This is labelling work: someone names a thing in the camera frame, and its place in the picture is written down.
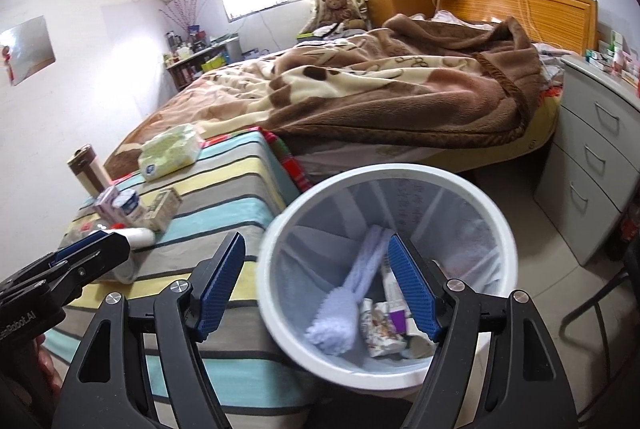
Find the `drawer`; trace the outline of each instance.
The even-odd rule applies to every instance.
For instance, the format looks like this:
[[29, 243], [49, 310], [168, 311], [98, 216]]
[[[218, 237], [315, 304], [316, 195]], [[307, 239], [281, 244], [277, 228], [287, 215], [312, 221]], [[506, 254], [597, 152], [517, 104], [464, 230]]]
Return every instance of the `drawer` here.
[[534, 199], [584, 265], [620, 213], [569, 155], [552, 145]]
[[589, 124], [560, 108], [554, 142], [602, 188], [621, 211], [636, 190], [638, 171]]
[[610, 141], [640, 169], [640, 112], [606, 86], [567, 67], [562, 105]]

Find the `tile floor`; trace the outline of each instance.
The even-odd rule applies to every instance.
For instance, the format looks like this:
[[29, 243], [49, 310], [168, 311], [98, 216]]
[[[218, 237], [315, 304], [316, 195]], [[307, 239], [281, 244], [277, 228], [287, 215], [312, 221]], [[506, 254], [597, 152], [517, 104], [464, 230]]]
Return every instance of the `tile floor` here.
[[[605, 368], [602, 340], [592, 310], [567, 329], [571, 342], [560, 339], [562, 318], [595, 294], [622, 268], [596, 257], [586, 268], [574, 255], [549, 219], [533, 200], [535, 170], [527, 158], [475, 171], [477, 185], [500, 207], [511, 226], [518, 247], [518, 287], [529, 292], [556, 344], [569, 378], [576, 409], [585, 406], [602, 388]], [[612, 373], [630, 355], [633, 327], [638, 323], [631, 287], [622, 285], [600, 303], [610, 344]], [[474, 417], [486, 353], [474, 362], [458, 425]]]

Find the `brown blanket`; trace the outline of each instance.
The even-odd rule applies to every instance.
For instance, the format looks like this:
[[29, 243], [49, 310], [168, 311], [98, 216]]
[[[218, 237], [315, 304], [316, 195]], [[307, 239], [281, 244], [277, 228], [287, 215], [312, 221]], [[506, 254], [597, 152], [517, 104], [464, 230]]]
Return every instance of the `brown blanket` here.
[[482, 148], [522, 136], [540, 61], [508, 18], [492, 31], [399, 14], [363, 35], [214, 70], [145, 119], [106, 163], [138, 168], [140, 145], [177, 124], [204, 138], [261, 126], [285, 141]]

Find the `drawer handle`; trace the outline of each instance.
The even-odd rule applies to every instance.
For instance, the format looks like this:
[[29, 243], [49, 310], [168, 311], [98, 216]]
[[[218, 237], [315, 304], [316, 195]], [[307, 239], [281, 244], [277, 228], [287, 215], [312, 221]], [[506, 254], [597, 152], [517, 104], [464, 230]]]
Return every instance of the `drawer handle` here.
[[598, 160], [600, 160], [600, 161], [602, 162], [602, 165], [605, 165], [605, 164], [607, 163], [607, 161], [606, 161], [606, 160], [604, 160], [604, 158], [600, 158], [598, 155], [596, 155], [596, 154], [593, 152], [593, 149], [590, 149], [590, 148], [589, 148], [589, 146], [587, 146], [586, 144], [584, 145], [584, 148], [585, 148], [589, 153], [591, 153], [592, 155], [594, 155], [594, 157], [596, 157]]
[[574, 183], [573, 183], [573, 182], [569, 182], [569, 187], [571, 187], [571, 190], [575, 193], [575, 195], [576, 195], [580, 200], [582, 200], [582, 201], [585, 203], [585, 205], [587, 205], [587, 203], [589, 203], [589, 199], [588, 199], [588, 198], [583, 197], [580, 193], [578, 193], [578, 191], [576, 191], [576, 190], [575, 190], [575, 187], [574, 187]]
[[612, 114], [611, 112], [608, 112], [607, 110], [605, 110], [601, 105], [599, 105], [597, 102], [594, 102], [597, 110], [602, 110], [603, 112], [605, 112], [609, 117], [611, 117], [613, 120], [615, 120], [616, 122], [620, 122], [620, 117], [616, 117], [614, 114]]

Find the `white tube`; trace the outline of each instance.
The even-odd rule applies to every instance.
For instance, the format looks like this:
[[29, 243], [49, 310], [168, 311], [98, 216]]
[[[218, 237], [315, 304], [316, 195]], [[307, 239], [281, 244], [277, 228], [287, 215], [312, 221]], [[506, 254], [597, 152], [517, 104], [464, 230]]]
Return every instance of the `white tube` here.
[[145, 249], [146, 247], [152, 247], [156, 244], [156, 235], [154, 234], [154, 231], [150, 229], [143, 229], [142, 227], [135, 229], [113, 229], [105, 232], [108, 234], [115, 232], [116, 234], [121, 234], [126, 237], [131, 250]]

